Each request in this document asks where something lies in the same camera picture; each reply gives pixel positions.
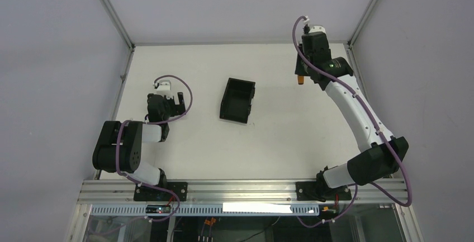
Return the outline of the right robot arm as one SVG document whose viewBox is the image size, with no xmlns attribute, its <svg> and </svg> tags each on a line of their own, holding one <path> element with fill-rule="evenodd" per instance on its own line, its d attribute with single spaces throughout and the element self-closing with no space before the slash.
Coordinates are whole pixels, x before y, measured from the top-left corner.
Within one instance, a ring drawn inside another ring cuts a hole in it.
<svg viewBox="0 0 474 242">
<path fill-rule="evenodd" d="M 309 77 L 337 105 L 348 123 L 360 153 L 345 164 L 325 168 L 316 176 L 310 197 L 326 201 L 350 184 L 374 184 L 399 169 L 409 148 L 407 140 L 386 130 L 361 94 L 349 63 L 342 57 L 333 58 L 322 31 L 302 35 L 298 44 L 295 73 L 298 82 Z"/>
</svg>

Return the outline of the orange handle screwdriver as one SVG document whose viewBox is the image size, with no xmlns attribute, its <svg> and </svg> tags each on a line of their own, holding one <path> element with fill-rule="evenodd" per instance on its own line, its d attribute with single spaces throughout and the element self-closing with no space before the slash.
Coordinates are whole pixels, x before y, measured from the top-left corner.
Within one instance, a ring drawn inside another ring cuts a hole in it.
<svg viewBox="0 0 474 242">
<path fill-rule="evenodd" d="M 304 84 L 304 81 L 305 81 L 305 77 L 304 77 L 304 76 L 301 76 L 301 75 L 298 75 L 298 76 L 297 76 L 297 83 L 298 83 L 298 85 L 303 85 L 303 84 Z"/>
</svg>

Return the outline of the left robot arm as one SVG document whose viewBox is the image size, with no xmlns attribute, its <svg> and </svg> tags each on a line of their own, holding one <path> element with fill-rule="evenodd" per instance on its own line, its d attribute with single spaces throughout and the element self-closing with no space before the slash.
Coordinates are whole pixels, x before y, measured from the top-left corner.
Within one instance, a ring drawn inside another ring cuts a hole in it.
<svg viewBox="0 0 474 242">
<path fill-rule="evenodd" d="M 95 169 L 129 177 L 138 184 L 167 188 L 165 171 L 142 160 L 144 143 L 165 142 L 169 134 L 168 120 L 184 115 L 184 95 L 178 101 L 165 94 L 148 94 L 145 121 L 105 121 L 92 156 Z"/>
</svg>

